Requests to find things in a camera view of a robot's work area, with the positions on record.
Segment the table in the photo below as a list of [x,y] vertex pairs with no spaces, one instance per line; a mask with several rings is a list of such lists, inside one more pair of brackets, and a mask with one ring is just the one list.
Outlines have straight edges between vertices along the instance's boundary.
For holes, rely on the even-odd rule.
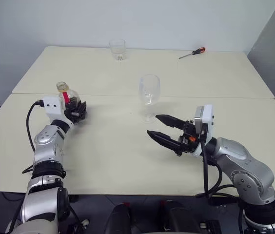
[[[0,108],[0,191],[26,191],[30,175],[21,171],[32,163],[33,152],[25,118],[30,105],[43,96],[11,94]],[[195,195],[203,191],[202,158],[177,157],[151,140],[147,129],[174,139],[182,132],[158,120],[144,123],[137,97],[80,98],[87,101],[88,115],[68,133],[64,148],[64,186],[71,194]],[[214,137],[239,141],[275,175],[275,100],[161,97],[154,111],[185,120],[204,104],[214,105]],[[44,109],[36,107],[30,117],[32,136],[48,123]],[[217,172],[209,168],[213,184]],[[226,176],[223,183],[229,183]]]
[[109,49],[46,47],[13,93],[57,94],[66,81],[80,95],[136,96],[139,79],[155,74],[162,97],[274,98],[242,52],[127,50],[115,61]]

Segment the wine glass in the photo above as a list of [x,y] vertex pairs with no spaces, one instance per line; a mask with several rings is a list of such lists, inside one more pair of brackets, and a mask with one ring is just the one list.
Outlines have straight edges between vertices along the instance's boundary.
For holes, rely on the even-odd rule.
[[160,97],[160,79],[152,74],[143,76],[139,81],[138,94],[146,106],[144,121],[147,123],[155,121],[152,106],[158,102]]

